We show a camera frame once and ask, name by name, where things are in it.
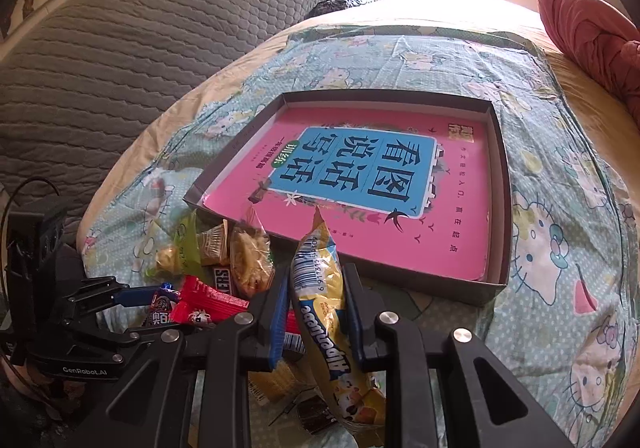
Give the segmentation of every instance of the light blue bedsheet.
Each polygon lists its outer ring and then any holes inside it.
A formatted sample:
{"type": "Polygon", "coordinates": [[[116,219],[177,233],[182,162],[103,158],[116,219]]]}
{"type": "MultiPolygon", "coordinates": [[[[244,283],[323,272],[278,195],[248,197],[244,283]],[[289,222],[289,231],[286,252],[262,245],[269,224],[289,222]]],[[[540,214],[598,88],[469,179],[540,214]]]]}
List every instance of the light blue bedsheet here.
{"type": "MultiPolygon", "coordinates": [[[[603,444],[636,353],[636,225],[619,176],[593,150],[543,57],[507,34],[416,26],[299,32],[242,90],[211,100],[95,222],[83,250],[90,277],[151,284],[144,269],[188,212],[182,201],[213,155],[287,91],[395,88],[491,100],[513,188],[508,287],[484,309],[385,287],[387,305],[420,326],[467,327],[513,371],[578,447],[603,444]]],[[[382,284],[371,283],[374,287],[382,284]]],[[[121,330],[139,310],[112,309],[121,330]]],[[[348,446],[340,427],[314,438],[293,417],[252,403],[254,446],[348,446]]]]}

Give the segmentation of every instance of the green snack bag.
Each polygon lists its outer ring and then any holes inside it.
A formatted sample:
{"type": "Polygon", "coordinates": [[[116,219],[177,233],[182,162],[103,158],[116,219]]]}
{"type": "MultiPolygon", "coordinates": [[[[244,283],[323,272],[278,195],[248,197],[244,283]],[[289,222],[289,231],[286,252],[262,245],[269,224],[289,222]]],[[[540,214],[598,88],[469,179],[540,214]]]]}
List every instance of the green snack bag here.
{"type": "Polygon", "coordinates": [[[173,244],[156,251],[156,261],[146,268],[145,276],[179,276],[187,273],[209,284],[202,269],[197,232],[196,212],[191,212],[178,223],[173,244]]]}
{"type": "Polygon", "coordinates": [[[175,231],[174,244],[178,250],[178,265],[183,273],[198,277],[208,284],[202,269],[197,235],[196,212],[191,212],[180,221],[175,231]]]}

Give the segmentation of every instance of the swallow illustration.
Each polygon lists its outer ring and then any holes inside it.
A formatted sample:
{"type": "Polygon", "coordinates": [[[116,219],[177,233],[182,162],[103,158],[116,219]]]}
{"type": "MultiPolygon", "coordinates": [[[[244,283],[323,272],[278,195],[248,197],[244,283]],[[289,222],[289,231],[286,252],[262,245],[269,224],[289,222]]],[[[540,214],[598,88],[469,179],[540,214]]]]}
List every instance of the swallow illustration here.
{"type": "Polygon", "coordinates": [[[398,222],[398,217],[408,217],[408,215],[406,213],[404,213],[404,212],[399,212],[397,208],[394,208],[394,210],[389,215],[386,216],[385,223],[389,219],[393,219],[393,222],[394,222],[394,225],[396,226],[396,228],[398,228],[402,233],[404,233],[404,230],[402,229],[402,226],[398,222]]]}

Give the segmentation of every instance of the black cable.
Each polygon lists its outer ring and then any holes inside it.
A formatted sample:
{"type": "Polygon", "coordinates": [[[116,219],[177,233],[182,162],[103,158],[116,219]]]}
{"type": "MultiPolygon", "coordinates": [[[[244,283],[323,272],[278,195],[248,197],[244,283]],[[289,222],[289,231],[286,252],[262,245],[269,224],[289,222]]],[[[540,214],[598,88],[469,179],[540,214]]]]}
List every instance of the black cable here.
{"type": "MultiPolygon", "coordinates": [[[[58,187],[54,183],[49,181],[46,177],[41,177],[39,175],[28,177],[27,179],[22,181],[16,187],[14,192],[9,196],[9,200],[7,201],[6,206],[4,207],[4,211],[2,212],[2,218],[0,219],[0,284],[2,285],[2,298],[4,299],[4,306],[7,309],[7,311],[9,311],[9,298],[6,293],[6,286],[4,284],[4,266],[2,265],[2,244],[1,244],[2,236],[4,234],[4,222],[6,221],[7,215],[9,215],[9,208],[11,207],[11,203],[14,201],[15,197],[18,195],[20,190],[22,190],[28,184],[35,183],[36,181],[40,181],[41,183],[47,183],[50,187],[53,188],[53,190],[56,192],[56,195],[60,195],[60,190],[58,190],[58,187]]],[[[18,370],[13,366],[13,364],[11,363],[7,355],[4,353],[4,351],[8,351],[8,350],[9,350],[9,347],[5,342],[0,344],[0,356],[2,357],[2,361],[4,361],[4,363],[11,369],[11,371],[14,373],[15,377],[18,378],[20,383],[22,383],[26,388],[28,388],[31,392],[33,392],[33,394],[38,398],[40,398],[45,404],[49,405],[51,408],[53,408],[57,412],[60,412],[59,409],[50,401],[49,398],[47,398],[46,395],[44,395],[44,393],[39,388],[37,388],[34,384],[31,384],[29,381],[24,379],[24,377],[20,374],[20,372],[18,372],[18,370]]]]}
{"type": "MultiPolygon", "coordinates": [[[[60,195],[60,190],[58,187],[49,181],[46,177],[41,177],[39,175],[34,175],[28,177],[24,181],[22,181],[14,190],[14,192],[9,196],[9,200],[4,207],[4,211],[2,212],[2,218],[0,219],[0,240],[2,239],[2,235],[4,234],[4,221],[6,221],[7,215],[9,215],[9,208],[11,208],[11,203],[14,201],[15,197],[18,195],[18,192],[22,190],[25,186],[30,183],[35,183],[36,181],[40,181],[41,183],[47,183],[53,190],[56,192],[56,195],[60,195]]],[[[9,297],[6,293],[6,287],[4,285],[4,266],[2,265],[2,244],[0,244],[0,284],[2,285],[2,298],[4,299],[4,307],[9,311],[9,297]]]]}

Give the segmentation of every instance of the clear plastic bag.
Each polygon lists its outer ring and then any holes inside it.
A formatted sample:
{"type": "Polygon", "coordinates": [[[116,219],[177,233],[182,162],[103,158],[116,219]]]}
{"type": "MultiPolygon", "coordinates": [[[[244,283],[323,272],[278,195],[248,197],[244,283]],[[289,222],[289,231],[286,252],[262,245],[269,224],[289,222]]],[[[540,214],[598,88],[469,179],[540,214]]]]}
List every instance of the clear plastic bag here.
{"type": "Polygon", "coordinates": [[[231,233],[231,274],[243,297],[251,298],[270,287],[274,273],[270,246],[252,205],[231,233]]]}

